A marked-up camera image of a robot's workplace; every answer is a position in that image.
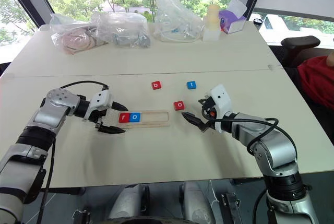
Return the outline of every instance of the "purple tissue box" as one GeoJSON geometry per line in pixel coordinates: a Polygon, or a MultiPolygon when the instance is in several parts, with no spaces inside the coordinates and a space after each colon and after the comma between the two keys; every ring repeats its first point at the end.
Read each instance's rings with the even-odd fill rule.
{"type": "Polygon", "coordinates": [[[219,11],[220,28],[226,33],[241,31],[244,27],[246,18],[241,16],[239,19],[228,10],[219,11]]]}

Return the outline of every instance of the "plastic bag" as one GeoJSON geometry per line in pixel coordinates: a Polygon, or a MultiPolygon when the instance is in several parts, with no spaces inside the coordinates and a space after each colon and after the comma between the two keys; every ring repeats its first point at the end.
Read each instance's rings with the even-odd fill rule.
{"type": "Polygon", "coordinates": [[[157,0],[154,36],[161,41],[193,42],[200,38],[204,23],[179,0],[157,0]]]}
{"type": "Polygon", "coordinates": [[[106,44],[97,37],[97,27],[92,23],[76,21],[60,14],[52,14],[51,17],[51,39],[65,53],[74,54],[106,44]]]}
{"type": "Polygon", "coordinates": [[[118,46],[148,48],[151,45],[147,20],[136,13],[94,13],[97,36],[118,46]]]}

